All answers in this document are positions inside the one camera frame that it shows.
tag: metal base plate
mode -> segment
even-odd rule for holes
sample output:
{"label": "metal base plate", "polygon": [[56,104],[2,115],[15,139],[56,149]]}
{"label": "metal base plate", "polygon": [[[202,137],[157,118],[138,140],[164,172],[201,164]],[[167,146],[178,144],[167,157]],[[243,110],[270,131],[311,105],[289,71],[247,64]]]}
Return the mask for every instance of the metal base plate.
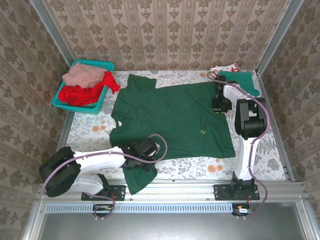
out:
{"label": "metal base plate", "polygon": [[[110,191],[107,195],[109,198],[113,198],[115,201],[124,201],[126,196],[125,185],[110,185]],[[87,194],[81,194],[82,201],[106,201],[103,198],[89,197]]]}
{"label": "metal base plate", "polygon": [[248,200],[250,197],[251,200],[260,200],[258,186],[255,184],[253,187],[253,191],[243,191],[238,190],[234,195],[230,196],[228,194],[228,188],[230,188],[230,184],[217,184],[213,185],[214,189],[214,198],[216,201],[226,201],[226,200]]}

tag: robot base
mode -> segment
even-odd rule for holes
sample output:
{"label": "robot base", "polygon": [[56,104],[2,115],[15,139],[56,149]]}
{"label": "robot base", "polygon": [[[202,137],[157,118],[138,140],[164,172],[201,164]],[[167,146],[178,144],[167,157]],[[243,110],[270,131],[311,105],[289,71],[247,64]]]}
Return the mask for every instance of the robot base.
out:
{"label": "robot base", "polygon": [[213,185],[214,198],[216,201],[227,200],[260,200],[258,186],[255,180],[237,179],[235,173],[232,175],[230,184]]}

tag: clothing pile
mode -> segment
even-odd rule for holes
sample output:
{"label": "clothing pile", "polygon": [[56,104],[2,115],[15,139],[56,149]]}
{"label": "clothing pile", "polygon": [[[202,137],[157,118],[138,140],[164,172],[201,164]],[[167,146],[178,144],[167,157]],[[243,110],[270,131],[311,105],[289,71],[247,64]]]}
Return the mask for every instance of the clothing pile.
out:
{"label": "clothing pile", "polygon": [[112,93],[119,91],[112,73],[107,69],[76,63],[68,73],[62,76],[65,86],[61,88],[58,99],[70,106],[82,107],[96,103],[104,86]]}

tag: t-shirt sleeve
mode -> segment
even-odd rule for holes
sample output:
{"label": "t-shirt sleeve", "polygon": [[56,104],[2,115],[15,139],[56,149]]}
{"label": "t-shirt sleeve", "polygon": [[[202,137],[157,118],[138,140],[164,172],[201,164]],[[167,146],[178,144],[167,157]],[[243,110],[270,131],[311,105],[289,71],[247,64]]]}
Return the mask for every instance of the t-shirt sleeve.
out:
{"label": "t-shirt sleeve", "polygon": [[140,92],[145,93],[147,91],[153,90],[156,88],[157,80],[152,78],[148,78],[145,76],[137,76],[130,74],[128,77],[128,86],[126,89],[128,89],[130,92]]}

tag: pink cloth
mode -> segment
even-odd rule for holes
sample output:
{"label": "pink cloth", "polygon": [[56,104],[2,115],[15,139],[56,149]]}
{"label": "pink cloth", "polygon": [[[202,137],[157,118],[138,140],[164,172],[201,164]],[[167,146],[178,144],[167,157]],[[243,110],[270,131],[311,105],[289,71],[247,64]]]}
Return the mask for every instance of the pink cloth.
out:
{"label": "pink cloth", "polygon": [[81,88],[91,88],[100,83],[105,76],[107,69],[88,66],[77,62],[68,73],[62,75],[67,86],[79,85]]}

